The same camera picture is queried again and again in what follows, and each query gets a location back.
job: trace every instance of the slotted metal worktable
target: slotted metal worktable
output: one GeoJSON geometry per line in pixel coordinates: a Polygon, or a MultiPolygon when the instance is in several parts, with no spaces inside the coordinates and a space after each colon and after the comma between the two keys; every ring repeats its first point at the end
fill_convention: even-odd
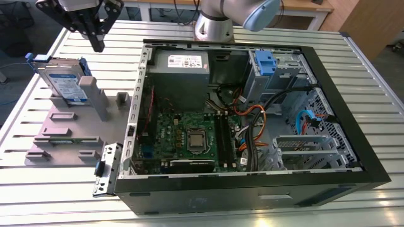
{"type": "MultiPolygon", "coordinates": [[[[115,95],[135,87],[144,38],[191,40],[192,28],[119,21],[105,36],[103,53],[93,52],[79,33],[63,30],[49,53],[65,58],[83,55],[99,87],[115,95]]],[[[84,222],[153,227],[404,225],[403,103],[351,39],[332,32],[268,29],[252,33],[240,27],[235,28],[235,38],[236,42],[305,45],[316,49],[392,182],[321,207],[139,217],[117,197],[92,198],[93,168],[24,165],[25,151],[52,105],[51,90],[35,75],[0,131],[0,225],[79,223],[83,226],[84,222]]]]}

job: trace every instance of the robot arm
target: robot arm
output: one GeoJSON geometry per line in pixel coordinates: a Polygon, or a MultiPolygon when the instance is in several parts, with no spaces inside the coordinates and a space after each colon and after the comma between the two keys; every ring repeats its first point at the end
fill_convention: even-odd
{"type": "MultiPolygon", "coordinates": [[[[203,0],[195,34],[203,41],[228,42],[233,38],[233,21],[257,32],[276,15],[280,0],[203,0]]],[[[124,8],[123,0],[39,0],[36,7],[71,32],[79,31],[95,52],[103,52],[104,35],[124,8]],[[101,21],[104,2],[108,17],[101,21]]]]}
{"type": "Polygon", "coordinates": [[[81,33],[95,52],[103,52],[104,35],[124,8],[121,0],[39,0],[36,7],[71,32],[81,33]],[[108,17],[101,21],[99,9],[103,2],[108,17]]]}
{"type": "Polygon", "coordinates": [[[228,42],[233,38],[233,21],[257,32],[272,21],[280,0],[203,0],[195,35],[199,40],[228,42]]]}

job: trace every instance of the cpu socket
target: cpu socket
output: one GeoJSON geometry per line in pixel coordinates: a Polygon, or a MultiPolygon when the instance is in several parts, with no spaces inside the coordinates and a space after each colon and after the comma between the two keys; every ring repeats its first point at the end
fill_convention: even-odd
{"type": "Polygon", "coordinates": [[[207,151],[207,140],[205,140],[205,130],[203,128],[189,128],[187,130],[187,138],[188,138],[188,151],[200,155],[207,151]]]}

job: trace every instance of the ram slot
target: ram slot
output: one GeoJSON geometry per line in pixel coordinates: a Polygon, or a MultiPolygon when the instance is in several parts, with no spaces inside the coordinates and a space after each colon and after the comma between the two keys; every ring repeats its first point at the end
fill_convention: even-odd
{"type": "Polygon", "coordinates": [[[224,143],[227,167],[231,168],[235,163],[235,156],[233,156],[232,137],[231,137],[231,129],[228,125],[227,115],[221,115],[221,140],[224,143]]]}
{"type": "Polygon", "coordinates": [[[224,150],[224,141],[223,141],[223,131],[221,131],[221,118],[220,116],[215,116],[215,133],[216,133],[216,143],[217,143],[217,156],[219,156],[219,164],[224,166],[227,164],[225,160],[225,150],[224,150]]]}

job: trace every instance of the power supply label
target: power supply label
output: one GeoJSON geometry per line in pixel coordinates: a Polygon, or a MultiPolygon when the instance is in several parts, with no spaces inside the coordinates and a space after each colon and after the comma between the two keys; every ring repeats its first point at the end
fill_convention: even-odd
{"type": "Polygon", "coordinates": [[[79,79],[73,74],[49,74],[51,80],[61,96],[71,102],[85,102],[87,95],[79,87],[79,79]]]}
{"type": "Polygon", "coordinates": [[[203,57],[200,55],[169,55],[169,68],[201,68],[203,57]]]}

